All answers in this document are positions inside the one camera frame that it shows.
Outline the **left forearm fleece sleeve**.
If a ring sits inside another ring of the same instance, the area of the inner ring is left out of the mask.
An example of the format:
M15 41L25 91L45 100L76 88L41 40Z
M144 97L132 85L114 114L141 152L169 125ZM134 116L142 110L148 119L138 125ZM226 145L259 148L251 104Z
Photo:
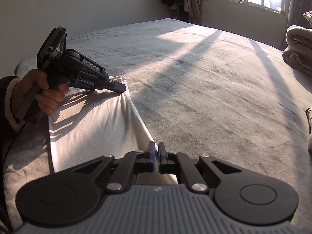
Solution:
M16 76L1 79L1 233L10 233L12 230L4 195L3 158L7 143L22 127L22 122L14 119L10 106L13 89L20 81Z

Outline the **left hand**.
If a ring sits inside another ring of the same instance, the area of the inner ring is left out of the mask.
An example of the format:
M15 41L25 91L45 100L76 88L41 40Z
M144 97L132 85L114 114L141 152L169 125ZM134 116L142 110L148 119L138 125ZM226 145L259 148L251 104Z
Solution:
M11 111L13 115L21 108L34 86L39 87L39 92L34 98L38 102L39 109L47 116L53 114L59 102L63 101L69 92L69 86L66 83L61 83L57 89L50 89L47 75L43 71L33 69L21 79L12 91Z

